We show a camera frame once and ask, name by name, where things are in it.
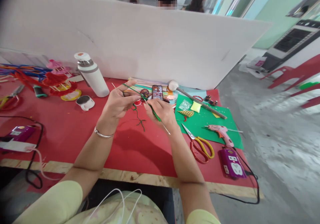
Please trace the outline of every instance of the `gray floor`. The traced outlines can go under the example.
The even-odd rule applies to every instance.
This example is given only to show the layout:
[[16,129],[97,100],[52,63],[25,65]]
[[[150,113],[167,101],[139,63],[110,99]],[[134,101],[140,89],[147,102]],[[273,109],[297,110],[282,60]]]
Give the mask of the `gray floor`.
[[[319,223],[320,105],[299,107],[319,94],[289,98],[298,89],[270,90],[270,84],[236,67],[218,86],[223,106],[244,131],[245,155],[265,195],[259,205],[248,205],[211,194],[221,223]],[[181,208],[177,190],[175,200]],[[177,224],[184,223],[180,208]]]

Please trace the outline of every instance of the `person's right hand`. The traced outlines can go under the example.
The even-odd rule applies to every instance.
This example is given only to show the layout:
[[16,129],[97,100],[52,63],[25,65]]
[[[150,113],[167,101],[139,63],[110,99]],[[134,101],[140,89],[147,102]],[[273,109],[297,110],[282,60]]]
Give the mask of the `person's right hand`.
[[[174,111],[172,109],[172,106],[164,102],[158,98],[148,100],[147,103],[152,106],[156,114],[160,117],[161,122],[165,125],[165,127],[168,129],[168,131],[174,132],[175,130],[180,130],[176,117],[174,115]],[[144,103],[144,107],[146,108],[147,115],[150,117],[151,120],[153,120],[160,128],[163,128],[163,125],[161,122],[158,121],[158,119],[154,116],[151,107]]]

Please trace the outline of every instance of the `green foam sheet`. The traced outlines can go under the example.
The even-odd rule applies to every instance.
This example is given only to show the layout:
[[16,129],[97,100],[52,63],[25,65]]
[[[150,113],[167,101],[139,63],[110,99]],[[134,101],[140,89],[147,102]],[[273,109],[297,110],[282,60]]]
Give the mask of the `green foam sheet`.
[[[220,125],[225,126],[229,129],[237,130],[237,126],[232,118],[231,111],[228,108],[224,107],[218,107],[218,106],[211,106],[213,109],[216,109],[221,114],[225,115],[227,117],[226,120],[222,118],[216,118],[211,111],[205,109],[204,107],[200,108],[200,113],[194,112],[194,115],[192,117],[187,117],[187,121],[184,122],[184,115],[179,113],[178,111],[182,111],[179,106],[183,102],[183,100],[188,101],[189,103],[193,103],[193,100],[183,96],[179,95],[177,98],[177,106],[176,106],[176,119],[180,120],[177,121],[182,133],[187,133],[182,123],[186,126],[186,128],[189,129],[189,131],[196,137],[202,137],[203,139],[219,142],[222,144],[225,144],[224,140],[222,138],[219,138],[219,135],[215,131],[211,131],[209,128],[204,127],[206,125]],[[227,132],[230,139],[233,141],[235,148],[239,148],[243,150],[243,144],[240,137],[240,134],[238,132],[228,131]]]

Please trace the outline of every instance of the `small white cup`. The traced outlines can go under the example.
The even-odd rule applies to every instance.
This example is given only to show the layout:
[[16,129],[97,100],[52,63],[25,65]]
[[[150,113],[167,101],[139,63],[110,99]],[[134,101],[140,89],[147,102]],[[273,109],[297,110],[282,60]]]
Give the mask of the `small white cup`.
[[94,101],[89,96],[81,96],[76,100],[76,103],[82,108],[84,111],[89,111],[90,108],[94,106]]

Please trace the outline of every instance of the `red tabletop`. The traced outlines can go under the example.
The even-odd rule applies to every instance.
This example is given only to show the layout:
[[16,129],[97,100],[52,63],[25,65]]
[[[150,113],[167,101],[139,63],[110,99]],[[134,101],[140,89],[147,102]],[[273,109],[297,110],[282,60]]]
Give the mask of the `red tabletop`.
[[[124,83],[124,80],[106,78],[110,90],[115,86]],[[0,96],[10,94],[21,83],[9,81],[2,83]],[[101,111],[108,99],[97,97],[91,88],[84,81],[78,82],[78,89],[83,95],[89,95],[95,101],[95,106],[89,111],[83,111],[75,101],[65,102],[60,97],[49,96],[44,99],[35,97],[35,94],[28,88],[19,94],[22,103],[12,111],[2,111],[1,116],[24,116],[41,122],[45,126],[44,135],[39,145],[44,162],[58,161],[73,163],[91,135]],[[219,99],[217,89],[207,91],[214,100]],[[124,118],[120,120],[114,136],[110,155],[104,165],[105,168],[133,171],[138,173],[155,174],[162,176],[176,177],[171,155],[171,147],[168,138],[163,130],[158,128],[146,115],[143,105],[137,107],[140,119],[145,119],[143,131],[137,113],[128,110]],[[32,125],[31,121],[22,118],[0,118],[0,136],[5,136],[15,126]],[[36,143],[39,130],[32,135],[28,142]],[[189,144],[189,137],[184,134]],[[208,182],[231,184],[237,186],[256,187],[252,176],[246,179],[232,180],[225,177],[222,170],[218,151],[223,144],[210,141],[215,151],[215,157],[207,164],[198,164],[204,179]],[[242,150],[239,154],[245,159]],[[6,153],[0,155],[4,158],[30,160],[32,153]]]

